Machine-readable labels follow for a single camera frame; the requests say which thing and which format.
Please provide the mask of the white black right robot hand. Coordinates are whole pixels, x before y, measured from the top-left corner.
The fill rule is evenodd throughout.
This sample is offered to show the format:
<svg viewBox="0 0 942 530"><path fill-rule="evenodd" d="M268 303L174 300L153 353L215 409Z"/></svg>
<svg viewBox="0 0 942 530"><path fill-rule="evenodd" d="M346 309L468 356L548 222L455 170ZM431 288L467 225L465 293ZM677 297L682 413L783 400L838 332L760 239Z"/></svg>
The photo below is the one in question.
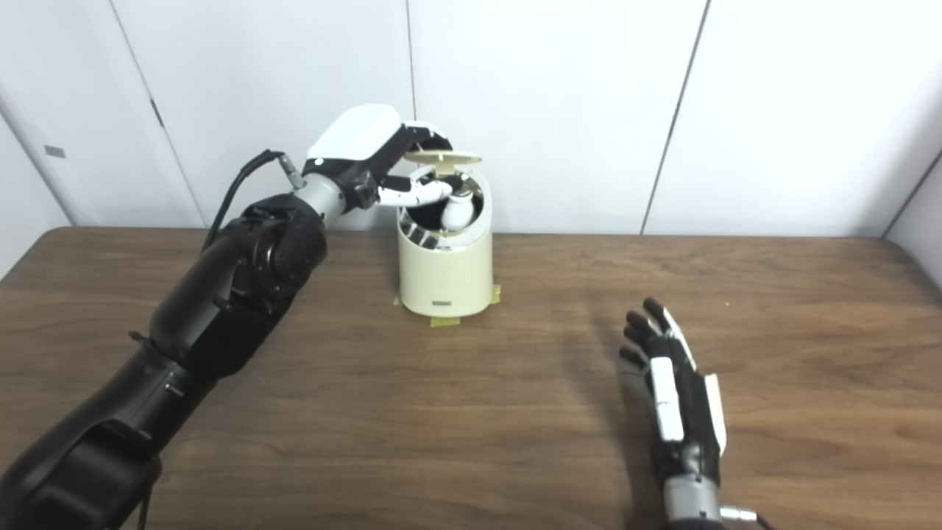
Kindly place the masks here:
<svg viewBox="0 0 942 530"><path fill-rule="evenodd" d="M643 310L626 313L619 355L638 369L655 410L651 463L660 486L677 476L721 484L726 449L719 379L698 369L679 323L665 305L646 297Z"/></svg>

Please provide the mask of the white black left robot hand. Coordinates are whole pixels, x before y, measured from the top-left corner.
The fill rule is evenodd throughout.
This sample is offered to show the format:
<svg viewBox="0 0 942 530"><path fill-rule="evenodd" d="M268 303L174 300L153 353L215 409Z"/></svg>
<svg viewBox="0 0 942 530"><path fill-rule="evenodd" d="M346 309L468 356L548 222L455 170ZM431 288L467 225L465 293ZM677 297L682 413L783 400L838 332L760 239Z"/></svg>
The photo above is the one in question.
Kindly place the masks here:
<svg viewBox="0 0 942 530"><path fill-rule="evenodd" d="M353 209L416 207L447 200L460 190L456 177L426 182L391 174L406 155L448 149L451 143L427 121L404 121L391 105L344 111L313 144L295 195L326 219Z"/></svg>

